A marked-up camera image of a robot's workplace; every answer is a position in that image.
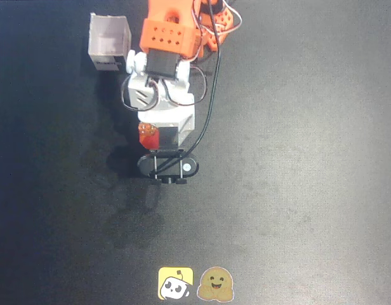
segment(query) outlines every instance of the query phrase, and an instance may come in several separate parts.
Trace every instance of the yellow logo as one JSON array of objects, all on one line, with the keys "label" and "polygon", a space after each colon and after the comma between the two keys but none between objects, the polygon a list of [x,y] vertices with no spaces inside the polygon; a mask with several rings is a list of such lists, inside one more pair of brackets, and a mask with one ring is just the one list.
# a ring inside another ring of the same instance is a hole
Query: yellow logo
[{"label": "yellow logo", "polygon": [[160,300],[179,300],[190,295],[194,273],[188,267],[163,267],[159,270],[158,295]]}]

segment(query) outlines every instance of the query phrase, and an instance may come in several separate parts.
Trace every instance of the logo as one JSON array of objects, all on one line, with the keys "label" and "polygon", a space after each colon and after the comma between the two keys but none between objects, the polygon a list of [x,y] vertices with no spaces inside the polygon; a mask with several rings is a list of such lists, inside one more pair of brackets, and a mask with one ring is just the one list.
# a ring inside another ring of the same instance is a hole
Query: logo
[{"label": "logo", "polygon": [[197,296],[204,301],[230,302],[234,299],[234,281],[228,270],[212,267],[201,276]]},{"label": "logo", "polygon": [[193,270],[186,267],[163,267],[159,270],[158,294],[160,300],[180,300],[190,295]]}]

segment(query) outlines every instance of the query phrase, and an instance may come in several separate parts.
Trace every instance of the dark gray table surface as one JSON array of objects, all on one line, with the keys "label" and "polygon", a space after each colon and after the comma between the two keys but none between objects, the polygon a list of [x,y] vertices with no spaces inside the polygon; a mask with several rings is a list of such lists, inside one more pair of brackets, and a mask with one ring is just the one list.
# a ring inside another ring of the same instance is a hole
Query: dark gray table surface
[{"label": "dark gray table surface", "polygon": [[146,2],[0,1],[0,305],[158,304],[160,267],[215,265],[232,304],[391,304],[391,0],[234,7],[200,172],[145,214],[86,48],[94,11],[138,50]]}]

